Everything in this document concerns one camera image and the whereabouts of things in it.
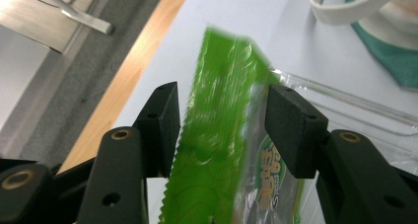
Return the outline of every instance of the green package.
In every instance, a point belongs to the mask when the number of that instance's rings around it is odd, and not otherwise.
[[[256,45],[208,29],[163,200],[161,223],[291,223],[299,182],[264,129],[279,83]]]

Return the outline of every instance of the gray surface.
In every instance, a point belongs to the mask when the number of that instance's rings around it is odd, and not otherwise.
[[[159,0],[109,0],[100,18],[115,24],[91,31],[22,151],[22,159],[61,163]]]

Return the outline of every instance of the green plastic bag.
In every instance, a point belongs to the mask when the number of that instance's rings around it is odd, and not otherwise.
[[[264,129],[279,83],[248,39],[208,29],[161,223],[290,223],[299,182]]]

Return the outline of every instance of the white table surface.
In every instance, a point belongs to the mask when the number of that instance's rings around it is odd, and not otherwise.
[[[284,72],[418,115],[418,94],[399,88],[350,26],[318,23],[308,0],[186,0],[114,127],[132,124],[154,89],[172,81],[183,120],[208,26],[251,37]],[[150,223],[157,223],[165,182],[148,182]]]

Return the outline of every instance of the wooden edge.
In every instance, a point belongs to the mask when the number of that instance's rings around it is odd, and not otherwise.
[[[59,172],[66,171],[96,156],[102,136],[116,122],[184,1],[160,1]]]

